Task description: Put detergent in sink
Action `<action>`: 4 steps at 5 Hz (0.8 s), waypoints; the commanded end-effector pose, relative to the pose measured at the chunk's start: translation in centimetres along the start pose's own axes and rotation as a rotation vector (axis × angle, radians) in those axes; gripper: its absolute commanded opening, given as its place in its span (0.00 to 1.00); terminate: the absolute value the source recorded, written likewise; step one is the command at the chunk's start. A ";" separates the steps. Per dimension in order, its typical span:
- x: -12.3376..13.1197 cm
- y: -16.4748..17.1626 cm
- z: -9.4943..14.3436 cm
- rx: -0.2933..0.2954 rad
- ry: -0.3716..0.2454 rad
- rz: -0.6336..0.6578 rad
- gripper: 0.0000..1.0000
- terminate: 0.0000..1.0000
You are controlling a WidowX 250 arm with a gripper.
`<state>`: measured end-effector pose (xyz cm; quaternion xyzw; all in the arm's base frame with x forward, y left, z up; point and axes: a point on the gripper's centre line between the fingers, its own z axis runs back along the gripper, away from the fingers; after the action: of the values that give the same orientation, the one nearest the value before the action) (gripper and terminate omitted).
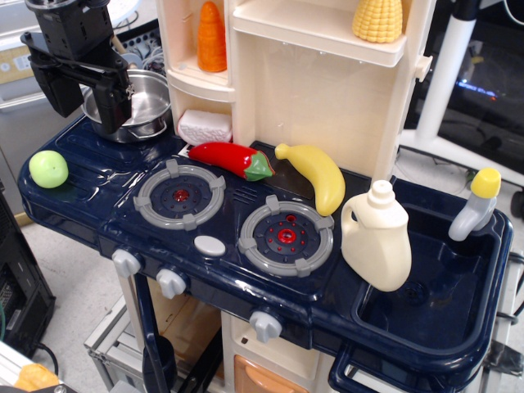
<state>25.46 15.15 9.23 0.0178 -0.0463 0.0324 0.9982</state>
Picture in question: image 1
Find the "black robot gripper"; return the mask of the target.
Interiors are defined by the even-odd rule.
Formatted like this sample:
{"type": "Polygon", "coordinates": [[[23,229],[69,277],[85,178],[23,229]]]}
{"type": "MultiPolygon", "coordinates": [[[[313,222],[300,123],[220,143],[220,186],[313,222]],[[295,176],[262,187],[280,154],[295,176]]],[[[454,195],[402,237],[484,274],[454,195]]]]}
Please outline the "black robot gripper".
{"type": "Polygon", "coordinates": [[[80,85],[92,88],[105,134],[132,115],[133,85],[127,62],[111,49],[108,1],[27,1],[40,31],[20,39],[31,68],[54,111],[71,115],[84,102],[80,85]]]}

